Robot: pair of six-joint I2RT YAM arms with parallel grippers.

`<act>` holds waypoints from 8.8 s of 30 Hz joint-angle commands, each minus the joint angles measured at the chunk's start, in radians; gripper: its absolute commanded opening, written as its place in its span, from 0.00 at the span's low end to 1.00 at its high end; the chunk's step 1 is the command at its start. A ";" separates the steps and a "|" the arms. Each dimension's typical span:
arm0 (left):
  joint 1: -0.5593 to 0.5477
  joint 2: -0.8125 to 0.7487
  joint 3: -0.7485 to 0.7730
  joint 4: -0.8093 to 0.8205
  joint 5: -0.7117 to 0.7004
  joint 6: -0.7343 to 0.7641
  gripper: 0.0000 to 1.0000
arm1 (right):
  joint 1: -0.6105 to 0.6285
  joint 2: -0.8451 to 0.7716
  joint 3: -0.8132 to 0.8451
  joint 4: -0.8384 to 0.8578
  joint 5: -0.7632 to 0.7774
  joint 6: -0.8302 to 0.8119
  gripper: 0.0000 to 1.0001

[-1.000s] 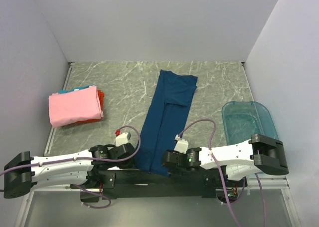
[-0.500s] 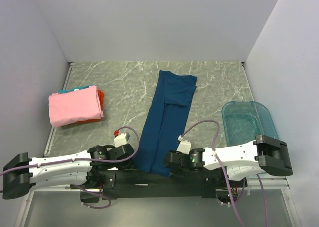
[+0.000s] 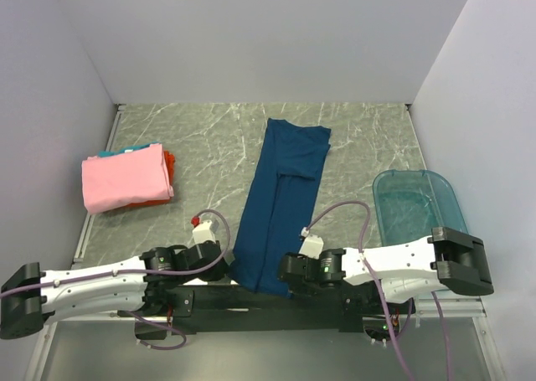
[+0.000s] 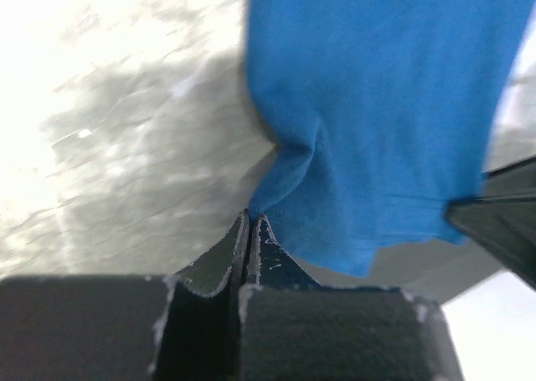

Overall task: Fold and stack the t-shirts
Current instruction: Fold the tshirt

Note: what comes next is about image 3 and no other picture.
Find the blue t shirt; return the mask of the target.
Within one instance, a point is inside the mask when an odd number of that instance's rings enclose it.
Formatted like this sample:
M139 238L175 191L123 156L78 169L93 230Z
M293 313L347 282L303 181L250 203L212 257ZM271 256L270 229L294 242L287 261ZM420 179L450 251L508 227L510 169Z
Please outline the blue t shirt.
M310 224L331 130L268 119L265 137L234 242L230 277L245 289L289 296L277 271L287 253L299 251Z

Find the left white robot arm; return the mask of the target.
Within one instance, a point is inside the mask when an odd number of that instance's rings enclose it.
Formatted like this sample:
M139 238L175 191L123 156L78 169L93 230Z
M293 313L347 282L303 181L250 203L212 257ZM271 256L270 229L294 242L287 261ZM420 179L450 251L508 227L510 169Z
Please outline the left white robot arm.
M229 270L218 242L157 247L114 264L43 271L21 266L1 287L1 338L13 340L45 325L102 311L156 316L173 307L171 291L192 280L219 281Z

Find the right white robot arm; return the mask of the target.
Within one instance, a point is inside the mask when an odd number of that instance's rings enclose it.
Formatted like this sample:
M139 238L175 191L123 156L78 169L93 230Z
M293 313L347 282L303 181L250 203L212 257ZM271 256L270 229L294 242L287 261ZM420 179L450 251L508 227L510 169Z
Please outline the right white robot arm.
M483 241L447 227L401 245L365 250L325 250L322 238L312 234L299 252L281 258L277 277L293 294L369 284L368 305L378 313L445 289L460 296L494 293Z

